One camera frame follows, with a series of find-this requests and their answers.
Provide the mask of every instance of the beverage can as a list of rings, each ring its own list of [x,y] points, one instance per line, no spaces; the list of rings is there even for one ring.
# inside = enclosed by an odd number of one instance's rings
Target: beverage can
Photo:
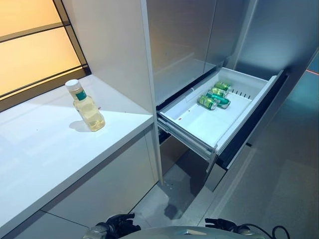
[[[230,90],[232,89],[230,84],[222,81],[217,81],[214,87],[224,90],[226,92],[230,92]]]
[[[209,110],[214,110],[217,106],[217,103],[207,96],[201,96],[198,98],[197,102],[204,106],[205,108],[208,108]]]
[[[230,104],[230,100],[223,98],[221,96],[218,96],[216,94],[212,94],[211,92],[207,92],[206,96],[211,98],[213,101],[215,101],[217,103],[217,106],[220,108],[225,109]]]
[[[209,92],[211,94],[216,94],[216,95],[221,96],[221,97],[226,97],[226,95],[228,94],[227,91],[216,88],[216,87],[213,87]]]

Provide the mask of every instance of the white countertop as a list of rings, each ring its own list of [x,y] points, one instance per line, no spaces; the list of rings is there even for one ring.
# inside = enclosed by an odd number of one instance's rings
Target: white countertop
[[[0,238],[153,123],[95,76],[80,82],[106,120],[97,132],[65,87],[0,113]]]

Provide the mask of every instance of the open drawer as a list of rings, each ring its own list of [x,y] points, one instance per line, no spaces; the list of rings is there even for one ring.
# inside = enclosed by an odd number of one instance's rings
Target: open drawer
[[[221,68],[158,110],[159,127],[210,164],[227,169],[286,79],[281,71],[268,81]],[[217,81],[232,85],[226,109],[208,110],[197,103]]]

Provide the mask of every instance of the window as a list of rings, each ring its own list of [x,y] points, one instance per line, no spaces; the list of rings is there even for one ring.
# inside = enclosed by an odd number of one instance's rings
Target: window
[[[61,0],[0,0],[0,112],[91,74]]]

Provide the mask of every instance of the cable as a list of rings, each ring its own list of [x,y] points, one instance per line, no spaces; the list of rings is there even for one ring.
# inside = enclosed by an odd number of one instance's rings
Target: cable
[[[273,232],[272,232],[272,234],[273,234],[273,239],[276,239],[275,232],[276,232],[276,230],[277,230],[278,228],[283,229],[283,230],[285,231],[286,235],[287,235],[287,238],[290,239],[289,232],[288,232],[287,229],[286,229],[285,227],[283,227],[283,226],[276,226],[276,227],[273,228]]]
[[[246,224],[243,224],[243,225],[240,225],[237,227],[237,229],[234,230],[234,232],[238,233],[240,229],[242,229],[244,226],[251,226],[251,227],[255,227],[259,230],[261,230],[264,234],[266,234],[270,239],[277,239],[276,236],[275,236],[275,232],[278,228],[281,228],[285,231],[286,235],[287,235],[287,239],[290,239],[290,235],[289,235],[289,232],[287,231],[287,229],[284,227],[284,226],[275,226],[272,230],[272,236],[266,232],[264,229],[262,229],[261,227],[255,225],[255,224],[250,224],[250,223],[246,223]]]

